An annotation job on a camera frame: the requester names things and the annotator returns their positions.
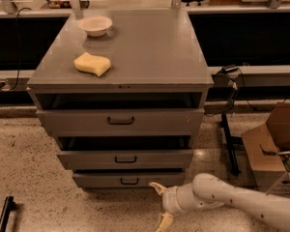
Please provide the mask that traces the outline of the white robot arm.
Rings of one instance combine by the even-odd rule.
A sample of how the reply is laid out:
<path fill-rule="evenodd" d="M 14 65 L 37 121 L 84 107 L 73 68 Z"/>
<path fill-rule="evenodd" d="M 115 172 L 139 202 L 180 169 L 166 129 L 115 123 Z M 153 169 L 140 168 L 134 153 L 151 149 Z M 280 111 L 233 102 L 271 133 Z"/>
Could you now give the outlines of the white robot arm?
<path fill-rule="evenodd" d="M 238 188 L 208 174 L 197 174 L 182 186 L 164 187 L 151 182 L 161 197 L 159 225 L 155 232 L 166 232 L 174 217 L 192 210 L 228 205 L 246 212 L 282 232 L 290 232 L 290 199 L 247 188 Z"/>

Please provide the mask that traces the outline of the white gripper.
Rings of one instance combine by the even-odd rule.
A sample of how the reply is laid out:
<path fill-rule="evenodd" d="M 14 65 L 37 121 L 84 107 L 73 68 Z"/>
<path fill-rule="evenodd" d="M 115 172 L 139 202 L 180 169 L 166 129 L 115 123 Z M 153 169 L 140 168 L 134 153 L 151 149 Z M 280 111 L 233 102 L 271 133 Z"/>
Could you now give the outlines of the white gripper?
<path fill-rule="evenodd" d="M 165 210 L 165 213 L 159 214 L 159 224 L 155 232 L 166 232 L 168 227 L 173 222 L 173 215 L 175 215 L 178 211 L 176 195 L 177 188 L 167 188 L 156 182 L 151 182 L 149 186 L 154 188 L 159 196 L 162 196 L 162 208 Z"/>

